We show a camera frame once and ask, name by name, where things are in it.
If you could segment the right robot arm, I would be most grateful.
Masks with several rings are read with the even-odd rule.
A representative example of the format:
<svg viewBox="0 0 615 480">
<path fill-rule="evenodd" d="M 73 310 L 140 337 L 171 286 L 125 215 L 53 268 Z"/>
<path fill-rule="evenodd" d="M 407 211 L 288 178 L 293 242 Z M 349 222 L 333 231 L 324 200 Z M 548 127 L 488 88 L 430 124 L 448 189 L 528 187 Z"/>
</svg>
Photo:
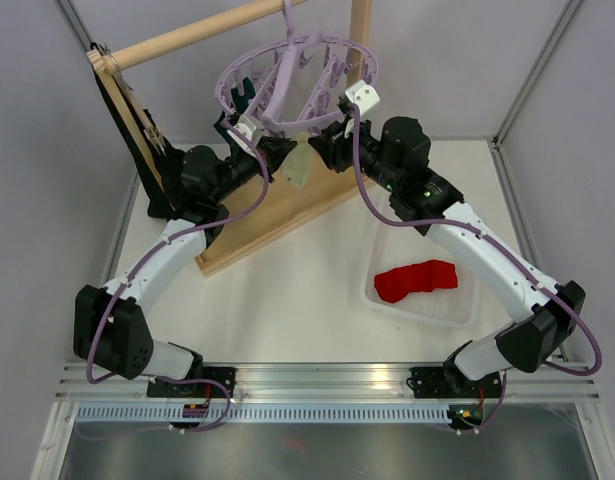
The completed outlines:
<svg viewBox="0 0 615 480">
<path fill-rule="evenodd" d="M 533 373 L 548 362 L 575 329 L 585 291 L 560 283 L 528 263 L 494 233 L 463 194 L 429 166 L 431 141 L 419 122 L 393 117 L 380 138 L 371 124 L 335 122 L 309 139 L 326 167 L 348 168 L 389 194 L 393 227 L 413 227 L 465 264 L 497 298 L 510 321 L 502 329 L 458 347 L 443 363 L 446 388 L 465 395 L 490 374 Z"/>
</svg>

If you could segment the purple round clip hanger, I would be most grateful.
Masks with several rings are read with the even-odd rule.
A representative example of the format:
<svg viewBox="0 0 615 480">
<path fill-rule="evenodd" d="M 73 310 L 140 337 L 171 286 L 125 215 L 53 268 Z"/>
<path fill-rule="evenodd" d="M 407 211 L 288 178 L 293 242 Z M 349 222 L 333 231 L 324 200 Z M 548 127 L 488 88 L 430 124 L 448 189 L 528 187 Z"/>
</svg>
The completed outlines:
<svg viewBox="0 0 615 480">
<path fill-rule="evenodd" d="M 219 77 L 215 98 L 227 114 L 236 113 L 231 89 L 249 77 L 256 96 L 241 115 L 255 118 L 263 136 L 288 138 L 317 135 L 342 114 L 331 103 L 358 80 L 374 87 L 376 57 L 351 39 L 326 36 L 320 30 L 298 35 L 294 12 L 285 1 L 284 39 L 258 47 L 232 62 Z"/>
</svg>

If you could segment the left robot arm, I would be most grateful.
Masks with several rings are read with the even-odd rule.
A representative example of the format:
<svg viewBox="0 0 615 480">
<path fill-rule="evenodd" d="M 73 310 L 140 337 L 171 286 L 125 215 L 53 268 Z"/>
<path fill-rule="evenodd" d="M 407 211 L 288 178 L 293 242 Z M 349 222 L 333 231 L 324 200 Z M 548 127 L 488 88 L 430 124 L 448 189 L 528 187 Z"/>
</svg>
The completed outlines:
<svg viewBox="0 0 615 480">
<path fill-rule="evenodd" d="M 73 349 L 86 362 L 86 378 L 98 384 L 114 376 L 170 382 L 184 397 L 205 383 L 201 354 L 153 339 L 147 315 L 168 285 L 234 222 L 224 200 L 255 176 L 266 193 L 273 174 L 296 142 L 263 138 L 255 151 L 232 144 L 220 159 L 208 146 L 179 155 L 177 180 L 183 202 L 164 230 L 128 270 L 102 287 L 84 286 L 75 299 Z"/>
</svg>

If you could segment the cream sock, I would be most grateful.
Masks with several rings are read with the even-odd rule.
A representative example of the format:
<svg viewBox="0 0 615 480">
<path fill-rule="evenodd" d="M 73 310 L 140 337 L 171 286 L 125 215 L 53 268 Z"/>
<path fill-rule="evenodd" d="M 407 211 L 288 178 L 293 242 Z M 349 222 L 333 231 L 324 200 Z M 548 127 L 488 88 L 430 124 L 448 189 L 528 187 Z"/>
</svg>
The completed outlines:
<svg viewBox="0 0 615 480">
<path fill-rule="evenodd" d="M 306 133 L 294 138 L 296 146 L 287 155 L 281 166 L 281 176 L 296 189 L 302 189 L 311 173 L 313 149 L 308 143 Z"/>
</svg>

